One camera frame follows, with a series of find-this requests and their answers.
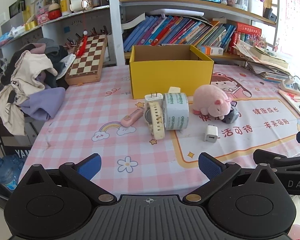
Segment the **white green tape roll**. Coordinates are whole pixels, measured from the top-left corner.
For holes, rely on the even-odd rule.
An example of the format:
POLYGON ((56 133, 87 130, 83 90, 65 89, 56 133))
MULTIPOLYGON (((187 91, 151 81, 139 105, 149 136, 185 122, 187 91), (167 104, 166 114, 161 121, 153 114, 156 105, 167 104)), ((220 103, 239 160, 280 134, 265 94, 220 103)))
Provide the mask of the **white green tape roll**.
POLYGON ((164 127, 168 131, 186 129, 189 124, 189 103, 185 93, 165 93, 164 127))

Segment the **stack of papers and books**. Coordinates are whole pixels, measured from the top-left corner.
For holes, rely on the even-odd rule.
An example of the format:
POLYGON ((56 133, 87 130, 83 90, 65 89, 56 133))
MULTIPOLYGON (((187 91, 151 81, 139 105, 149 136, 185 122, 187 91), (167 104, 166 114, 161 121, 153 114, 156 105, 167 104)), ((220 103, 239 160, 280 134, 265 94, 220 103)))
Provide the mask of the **stack of papers and books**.
POLYGON ((270 55, 268 50, 251 46, 242 40, 239 40, 232 48, 247 61, 248 69, 262 80, 281 82, 290 77, 288 63, 270 55))

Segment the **pile of clothes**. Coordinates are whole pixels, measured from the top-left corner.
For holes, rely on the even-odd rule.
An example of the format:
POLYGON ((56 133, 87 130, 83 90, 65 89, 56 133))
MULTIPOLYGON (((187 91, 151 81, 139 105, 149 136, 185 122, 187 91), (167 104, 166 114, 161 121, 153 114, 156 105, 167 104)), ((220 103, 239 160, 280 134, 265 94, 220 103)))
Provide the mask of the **pile of clothes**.
POLYGON ((0 79, 0 118, 12 135, 25 135, 25 117, 53 119, 64 99, 57 85, 76 56, 54 40, 42 38, 16 51, 0 79))

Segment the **small white charger cube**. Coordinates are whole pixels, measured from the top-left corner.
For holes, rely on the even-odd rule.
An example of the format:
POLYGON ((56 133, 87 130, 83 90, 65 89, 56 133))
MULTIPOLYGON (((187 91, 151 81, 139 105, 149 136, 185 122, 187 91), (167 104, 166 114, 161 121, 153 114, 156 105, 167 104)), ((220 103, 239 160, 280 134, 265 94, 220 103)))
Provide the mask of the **small white charger cube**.
POLYGON ((218 139, 218 127, 208 125, 205 131, 204 141, 215 143, 218 139))

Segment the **pink plush pig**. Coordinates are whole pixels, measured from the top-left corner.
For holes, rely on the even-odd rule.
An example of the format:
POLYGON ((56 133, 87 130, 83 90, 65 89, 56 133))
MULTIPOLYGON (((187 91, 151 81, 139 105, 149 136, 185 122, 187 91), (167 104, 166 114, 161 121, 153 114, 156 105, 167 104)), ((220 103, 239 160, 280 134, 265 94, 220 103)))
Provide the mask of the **pink plush pig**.
POLYGON ((232 98, 214 85, 202 85, 193 95, 192 109, 195 115, 210 115, 223 120, 230 113, 232 98))

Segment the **pink checkered table mat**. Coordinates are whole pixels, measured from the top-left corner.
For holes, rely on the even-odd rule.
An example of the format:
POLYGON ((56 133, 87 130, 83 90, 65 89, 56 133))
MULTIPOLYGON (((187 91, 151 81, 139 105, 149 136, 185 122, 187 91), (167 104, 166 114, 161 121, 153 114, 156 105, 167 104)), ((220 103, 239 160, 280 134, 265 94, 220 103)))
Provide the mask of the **pink checkered table mat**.
POLYGON ((198 168, 202 152, 219 161, 255 167, 253 152, 264 149, 287 157, 300 156, 300 117, 266 82, 238 66, 215 65, 227 89, 235 94, 239 118, 232 124, 210 116, 189 114, 181 131, 166 131, 155 140, 144 118, 130 127, 121 120, 145 102, 133 100, 127 66, 109 67, 100 82, 71 86, 57 115, 42 127, 23 171, 31 165, 58 168, 93 153, 102 159, 93 182, 115 194, 184 195, 207 178, 198 168), (206 127, 218 127, 215 143, 204 141, 206 127))

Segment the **cream watch with strap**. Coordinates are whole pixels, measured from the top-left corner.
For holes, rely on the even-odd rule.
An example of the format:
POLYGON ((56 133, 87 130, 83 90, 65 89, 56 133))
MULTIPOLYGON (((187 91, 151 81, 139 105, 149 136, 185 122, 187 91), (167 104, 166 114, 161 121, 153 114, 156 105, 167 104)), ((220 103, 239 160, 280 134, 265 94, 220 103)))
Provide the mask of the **cream watch with strap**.
POLYGON ((151 135, 155 140, 165 137, 164 117, 162 111, 162 101, 146 101, 143 117, 149 127, 151 135))

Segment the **orange white medicine box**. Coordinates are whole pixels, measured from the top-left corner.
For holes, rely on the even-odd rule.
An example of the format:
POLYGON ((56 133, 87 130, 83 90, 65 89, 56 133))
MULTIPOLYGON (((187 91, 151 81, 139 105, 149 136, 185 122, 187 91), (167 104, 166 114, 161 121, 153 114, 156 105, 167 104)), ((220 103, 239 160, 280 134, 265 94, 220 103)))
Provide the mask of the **orange white medicine box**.
POLYGON ((197 48, 206 55, 223 55, 224 49, 221 47, 212 47, 212 46, 197 46, 197 48))

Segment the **cream eraser block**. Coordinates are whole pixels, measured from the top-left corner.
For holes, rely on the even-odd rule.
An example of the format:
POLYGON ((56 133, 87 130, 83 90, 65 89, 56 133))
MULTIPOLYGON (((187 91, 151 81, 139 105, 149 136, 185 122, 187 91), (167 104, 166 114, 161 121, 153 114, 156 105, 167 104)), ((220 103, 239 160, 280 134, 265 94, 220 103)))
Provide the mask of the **cream eraser block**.
POLYGON ((168 93, 180 93, 181 92, 181 88, 179 87, 170 87, 168 90, 168 93))

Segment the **row of leaning books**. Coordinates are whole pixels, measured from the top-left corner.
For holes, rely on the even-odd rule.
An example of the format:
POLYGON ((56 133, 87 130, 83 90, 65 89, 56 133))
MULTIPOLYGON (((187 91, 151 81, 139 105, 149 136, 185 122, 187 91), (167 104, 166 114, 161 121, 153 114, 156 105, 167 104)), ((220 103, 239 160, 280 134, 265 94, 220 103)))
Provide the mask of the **row of leaning books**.
POLYGON ((226 51, 236 26, 221 20, 207 21, 181 15, 145 15, 122 25, 123 50, 133 46, 169 44, 193 45, 198 49, 221 48, 226 51))

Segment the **red white doll figure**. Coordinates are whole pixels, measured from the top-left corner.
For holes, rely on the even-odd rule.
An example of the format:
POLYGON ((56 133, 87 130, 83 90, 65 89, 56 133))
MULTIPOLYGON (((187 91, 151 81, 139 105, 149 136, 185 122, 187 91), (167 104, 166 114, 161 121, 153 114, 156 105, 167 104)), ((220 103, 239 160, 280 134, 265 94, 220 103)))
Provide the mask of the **red white doll figure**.
POLYGON ((49 6, 48 18, 49 18, 49 20, 55 20, 61 16, 62 16, 62 12, 61 12, 60 6, 58 3, 56 3, 53 0, 52 4, 49 6))

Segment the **blue water bottle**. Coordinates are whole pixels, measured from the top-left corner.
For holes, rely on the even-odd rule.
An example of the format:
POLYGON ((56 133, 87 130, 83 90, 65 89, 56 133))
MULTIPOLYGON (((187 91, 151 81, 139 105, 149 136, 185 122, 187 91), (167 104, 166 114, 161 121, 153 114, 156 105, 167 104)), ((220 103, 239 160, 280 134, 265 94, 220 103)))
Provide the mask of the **blue water bottle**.
POLYGON ((0 184, 9 191, 14 191, 18 185, 23 165, 23 159, 16 154, 0 157, 0 184))

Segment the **white plug adapter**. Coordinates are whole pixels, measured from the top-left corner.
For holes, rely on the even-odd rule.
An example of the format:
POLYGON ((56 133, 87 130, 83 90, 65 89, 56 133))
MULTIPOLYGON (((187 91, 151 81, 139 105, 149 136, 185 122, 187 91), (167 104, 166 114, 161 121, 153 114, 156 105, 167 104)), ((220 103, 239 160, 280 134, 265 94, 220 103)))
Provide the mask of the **white plug adapter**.
POLYGON ((157 92, 145 95, 146 102, 158 102, 160 105, 162 105, 163 99, 163 95, 157 92))

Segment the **red tassel ornament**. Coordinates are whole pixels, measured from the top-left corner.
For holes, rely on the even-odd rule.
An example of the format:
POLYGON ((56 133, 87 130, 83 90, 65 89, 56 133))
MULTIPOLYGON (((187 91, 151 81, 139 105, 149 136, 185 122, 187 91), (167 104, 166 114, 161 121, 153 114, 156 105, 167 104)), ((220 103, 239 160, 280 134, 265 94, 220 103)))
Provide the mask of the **red tassel ornament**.
POLYGON ((85 47, 87 45, 87 39, 88 39, 88 32, 85 30, 83 31, 82 44, 79 46, 78 51, 76 53, 77 58, 81 57, 84 54, 85 47))

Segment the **grey toy truck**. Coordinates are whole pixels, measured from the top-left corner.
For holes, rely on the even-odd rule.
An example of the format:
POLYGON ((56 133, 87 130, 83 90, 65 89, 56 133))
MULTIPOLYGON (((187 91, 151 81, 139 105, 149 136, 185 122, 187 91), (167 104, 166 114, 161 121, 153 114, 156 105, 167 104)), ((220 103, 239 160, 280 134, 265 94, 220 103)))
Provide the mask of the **grey toy truck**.
POLYGON ((223 123, 232 124, 239 118, 239 111, 236 108, 237 101, 231 102, 230 112, 222 120, 223 123))

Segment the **red dictionary book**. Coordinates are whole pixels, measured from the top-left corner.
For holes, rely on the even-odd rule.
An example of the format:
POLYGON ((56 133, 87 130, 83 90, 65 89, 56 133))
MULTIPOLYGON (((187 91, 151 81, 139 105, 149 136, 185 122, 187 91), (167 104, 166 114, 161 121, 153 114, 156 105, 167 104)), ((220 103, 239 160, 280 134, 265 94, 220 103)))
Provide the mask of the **red dictionary book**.
POLYGON ((262 30, 253 25, 249 25, 242 22, 236 22, 228 20, 228 24, 234 26, 234 33, 230 38, 230 43, 227 49, 229 54, 234 54, 234 45, 236 45, 239 40, 242 40, 246 43, 253 41, 255 38, 261 37, 262 30))

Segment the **white bookshelf frame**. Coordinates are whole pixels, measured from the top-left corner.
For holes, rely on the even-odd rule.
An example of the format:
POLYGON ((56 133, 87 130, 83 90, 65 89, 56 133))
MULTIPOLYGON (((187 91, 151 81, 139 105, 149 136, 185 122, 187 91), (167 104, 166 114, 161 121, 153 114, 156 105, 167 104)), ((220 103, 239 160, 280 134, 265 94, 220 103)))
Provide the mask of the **white bookshelf frame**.
MULTIPOLYGON (((4 12, 9 5, 16 0, 0 0, 0 12, 4 12)), ((200 11, 205 18, 225 18, 237 22, 260 22, 268 26, 277 28, 278 22, 258 16, 245 10, 231 7, 224 4, 217 4, 202 0, 109 0, 109 5, 103 6, 109 12, 109 22, 111 24, 110 47, 115 55, 115 63, 125 64, 123 51, 123 38, 121 23, 128 17, 134 17, 142 12, 150 12, 159 9, 180 9, 200 11)))

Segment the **white power strip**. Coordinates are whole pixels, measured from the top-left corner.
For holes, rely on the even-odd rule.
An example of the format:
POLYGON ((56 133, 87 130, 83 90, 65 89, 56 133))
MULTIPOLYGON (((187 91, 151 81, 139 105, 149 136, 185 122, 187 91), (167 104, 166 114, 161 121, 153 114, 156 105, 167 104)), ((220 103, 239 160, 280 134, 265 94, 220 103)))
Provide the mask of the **white power strip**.
POLYGON ((300 96, 300 77, 289 76, 279 83, 279 88, 287 93, 300 96))

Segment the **yellow cardboard box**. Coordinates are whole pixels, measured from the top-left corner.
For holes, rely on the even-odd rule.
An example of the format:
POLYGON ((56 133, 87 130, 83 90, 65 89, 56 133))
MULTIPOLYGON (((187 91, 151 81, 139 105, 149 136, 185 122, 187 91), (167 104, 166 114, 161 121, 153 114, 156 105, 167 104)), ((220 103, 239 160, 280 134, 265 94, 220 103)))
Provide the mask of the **yellow cardboard box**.
POLYGON ((213 67, 214 61, 193 45, 134 46, 129 61, 132 97, 164 94, 170 87, 193 96, 211 83, 213 67))

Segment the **wooden chess board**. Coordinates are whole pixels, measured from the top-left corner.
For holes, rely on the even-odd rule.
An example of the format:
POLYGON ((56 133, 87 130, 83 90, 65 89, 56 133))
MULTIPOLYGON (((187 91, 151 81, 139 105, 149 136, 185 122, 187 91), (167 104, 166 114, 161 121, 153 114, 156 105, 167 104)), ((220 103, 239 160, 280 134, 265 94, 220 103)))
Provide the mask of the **wooden chess board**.
MULTIPOLYGON (((82 41, 77 46, 75 54, 81 44, 82 41)), ((66 83, 73 86, 100 81, 106 48, 106 35, 88 37, 84 54, 79 58, 76 57, 66 72, 66 83)))

